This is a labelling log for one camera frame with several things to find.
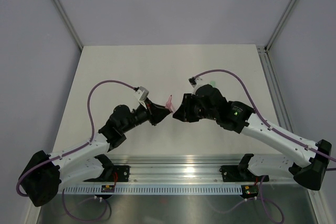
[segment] metal floor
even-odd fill
[[[317,223],[306,189],[298,185],[265,185],[263,195],[275,201],[285,214],[285,223]],[[70,212],[78,218],[93,219],[103,211],[103,203],[88,201],[80,206],[76,204],[88,196],[66,195]],[[242,201],[240,196],[160,196],[160,195],[115,195],[108,199],[111,206],[102,221],[106,224],[213,224],[213,223],[272,223],[268,220],[260,201],[248,201],[228,214],[225,211]],[[268,206],[276,220],[280,213]],[[72,220],[64,214],[61,196],[41,208],[38,224],[82,223]]]

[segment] white wall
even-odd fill
[[[258,44],[289,0],[61,0],[84,45]]]
[[[336,157],[336,4],[300,0],[271,49],[285,104],[298,133],[333,144]],[[328,172],[323,191],[334,214],[336,172]]]
[[[15,185],[54,144],[79,50],[50,0],[0,0],[0,223],[21,223]]]

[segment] pink object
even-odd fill
[[[175,112],[175,108],[172,104],[172,95],[170,95],[170,97],[168,98],[168,101],[166,102],[166,106],[165,106],[166,109],[169,109],[169,111],[171,113],[174,113]]]

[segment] purple cable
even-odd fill
[[[260,194],[260,198],[248,198],[246,200],[242,200],[241,202],[238,202],[236,205],[234,205],[231,209],[227,210],[227,211],[219,211],[217,210],[216,208],[214,208],[211,203],[209,202],[209,200],[207,198],[205,198],[205,200],[208,202],[208,205],[212,208],[213,211],[219,213],[219,214],[228,214],[229,212],[232,212],[233,210],[235,210],[237,207],[239,207],[241,204],[247,202],[247,201],[251,201],[251,200],[260,200],[261,203],[263,204],[263,208],[264,208],[264,211],[268,217],[268,219],[270,221],[272,221],[273,223],[275,224],[283,224],[284,221],[285,221],[285,215],[283,213],[283,211],[281,210],[281,208],[271,199],[266,199],[263,197],[263,194],[262,194],[262,191],[261,191],[261,186],[263,184],[263,181],[264,181],[264,178],[265,176],[263,176],[263,178],[261,179],[261,182],[260,182],[260,187],[259,187],[259,194]],[[281,214],[281,221],[280,222],[277,222],[275,219],[273,219],[269,213],[269,211],[267,210],[266,206],[265,206],[265,202],[268,202],[268,203],[271,203],[272,205],[274,205],[280,212]]]
[[[260,186],[259,186],[259,194],[260,194],[260,198],[258,198],[258,199],[261,200],[261,203],[262,203],[262,205],[263,205],[264,211],[265,211],[265,213],[266,213],[268,219],[270,219],[270,220],[271,220],[273,223],[275,223],[275,224],[283,224],[284,221],[285,221],[285,215],[284,215],[284,213],[282,212],[281,208],[280,208],[274,201],[272,201],[272,200],[270,200],[270,199],[265,199],[265,198],[263,197],[263,191],[262,191],[262,186],[263,186],[263,185],[262,185],[262,184],[263,184],[263,181],[264,181],[265,177],[266,177],[266,176],[264,175],[264,176],[262,177],[261,181],[260,181]],[[267,208],[266,208],[266,205],[265,205],[265,202],[266,202],[266,201],[272,203],[276,208],[278,208],[278,210],[279,210],[279,212],[280,212],[280,214],[281,214],[281,221],[280,221],[280,222],[278,222],[278,221],[276,221],[275,219],[272,218],[271,214],[269,213],[269,211],[268,211]]]
[[[66,213],[71,219],[74,219],[74,220],[76,220],[76,221],[89,222],[89,223],[90,223],[90,222],[96,222],[96,221],[101,220],[101,218],[103,218],[103,216],[106,214],[107,207],[108,207],[108,202],[107,202],[107,200],[102,199],[102,200],[105,202],[105,209],[104,209],[104,211],[101,213],[101,215],[98,216],[96,219],[92,219],[92,220],[83,220],[83,219],[79,219],[79,218],[77,218],[76,216],[73,216],[73,215],[70,213],[70,211],[67,209],[67,206],[66,206],[66,204],[65,204],[64,191],[65,191],[65,189],[63,189],[63,191],[62,191],[62,204],[63,204],[63,209],[64,209],[65,213]]]
[[[78,147],[78,148],[76,148],[76,149],[73,149],[72,151],[69,151],[69,152],[64,153],[64,154],[62,155],[63,157],[68,156],[68,155],[70,155],[70,154],[72,154],[72,153],[74,153],[74,152],[76,152],[76,151],[78,151],[78,150],[83,149],[85,146],[89,145],[89,144],[92,142],[93,137],[94,137],[94,135],[95,135],[95,127],[94,127],[95,125],[94,125],[94,123],[93,123],[93,119],[92,119],[92,115],[91,115],[91,109],[90,109],[91,96],[92,96],[94,90],[95,90],[98,86],[100,86],[100,85],[102,85],[102,84],[104,84],[104,83],[108,83],[108,82],[113,82],[113,83],[122,84],[122,85],[124,85],[124,86],[126,86],[126,87],[128,87],[128,88],[130,88],[130,89],[133,89],[133,90],[136,89],[135,87],[132,87],[131,85],[128,85],[128,84],[125,83],[125,82],[122,82],[122,81],[115,81],[115,80],[101,81],[101,82],[99,82],[98,84],[96,84],[96,85],[91,89],[91,91],[90,91],[90,93],[89,93],[89,96],[88,96],[88,102],[87,102],[87,109],[88,109],[88,114],[89,114],[89,119],[90,119],[90,124],[91,124],[91,137],[90,137],[90,140],[89,140],[89,142],[86,142],[86,143],[83,144],[82,146],[80,146],[80,147]],[[52,161],[55,161],[55,160],[57,160],[57,159],[59,159],[59,158],[61,158],[61,157],[60,157],[60,156],[53,157],[53,158],[51,158],[51,159],[49,159],[49,160],[46,160],[46,161],[44,161],[44,162],[42,162],[42,163],[40,163],[40,164],[34,166],[33,168],[29,169],[28,171],[26,171],[26,172],[19,178],[19,180],[18,180],[18,182],[17,182],[17,184],[16,184],[16,192],[17,192],[20,196],[22,196],[22,197],[28,197],[27,194],[24,194],[24,193],[21,192],[21,190],[20,190],[20,184],[22,183],[22,181],[23,181],[23,180],[24,180],[30,173],[32,173],[34,170],[36,170],[37,168],[40,168],[41,166],[43,166],[43,165],[45,165],[45,164],[48,164],[48,163],[50,163],[50,162],[52,162]]]
[[[254,200],[254,198],[249,198],[247,199],[246,201],[245,200],[242,200],[240,202],[238,202],[236,205],[234,205],[233,207],[231,207],[229,210],[227,211],[220,211],[220,210],[217,210],[214,206],[211,205],[211,203],[209,202],[209,200],[207,198],[205,198],[205,200],[208,202],[208,205],[211,207],[211,209],[213,211],[215,211],[216,213],[218,214],[222,214],[222,215],[225,215],[225,214],[228,214],[229,212],[232,212],[233,210],[235,210],[237,207],[239,207],[241,204],[245,203],[246,201],[249,201],[249,200]]]
[[[258,115],[258,117],[260,118],[260,120],[261,120],[267,127],[270,128],[271,125],[266,121],[266,119],[263,118],[263,116],[262,116],[261,113],[259,112],[257,106],[255,105],[254,101],[252,100],[252,97],[250,96],[249,92],[247,91],[247,88],[246,88],[245,84],[243,83],[243,81],[241,80],[241,78],[239,78],[239,76],[237,76],[236,74],[234,74],[234,73],[232,73],[232,72],[230,72],[230,71],[228,71],[228,70],[225,70],[225,69],[213,69],[213,70],[205,71],[205,72],[203,72],[203,73],[199,73],[199,74],[195,75],[194,78],[200,77],[200,76],[202,76],[202,75],[204,75],[204,74],[207,74],[207,73],[213,73],[213,72],[224,72],[224,73],[228,73],[228,74],[232,75],[233,77],[235,77],[235,78],[240,82],[241,86],[243,87],[243,89],[244,89],[244,91],[245,91],[245,93],[246,93],[246,95],[247,95],[248,100],[249,100],[250,103],[252,104],[252,107],[253,107],[254,110],[256,111],[256,114]],[[310,151],[312,151],[312,152],[315,152],[316,154],[319,154],[319,155],[321,155],[321,156],[323,156],[323,157],[325,157],[325,158],[327,158],[327,159],[329,159],[329,160],[331,160],[331,161],[336,162],[336,158],[334,158],[334,157],[331,157],[331,156],[329,156],[329,155],[327,155],[327,154],[325,154],[325,153],[322,153],[322,152],[320,152],[320,151],[318,151],[318,150],[315,150],[314,148],[310,148],[307,144],[303,144],[303,143],[301,143],[300,141],[297,141],[296,139],[294,139],[294,138],[292,138],[292,137],[290,137],[290,136],[287,136],[286,134],[284,134],[283,132],[280,132],[279,130],[277,130],[277,129],[275,129],[275,128],[271,128],[271,130],[274,131],[275,133],[277,133],[278,135],[280,135],[280,136],[282,136],[282,137],[284,137],[284,138],[286,138],[286,139],[288,139],[288,140],[290,140],[290,141],[292,141],[292,142],[294,142],[294,143],[296,143],[296,144],[302,146],[303,148],[305,148],[305,149],[307,149],[307,150],[310,150]]]
[[[87,201],[91,201],[91,200],[94,200],[94,198],[93,198],[93,197],[86,198],[86,199],[84,199],[84,200],[78,202],[78,203],[75,205],[75,207],[73,207],[72,209],[70,209],[70,210],[68,209],[68,211],[73,211],[73,210],[75,210],[77,207],[79,207],[80,205],[84,204],[84,203],[87,202]],[[52,205],[52,203],[53,203],[53,202],[51,201],[51,202],[50,202],[50,208],[51,208],[51,212],[53,212],[53,213],[52,213],[53,215],[58,216],[58,217],[67,215],[66,212],[64,212],[63,214],[59,214],[59,213],[57,213],[56,210],[55,210],[55,207]]]

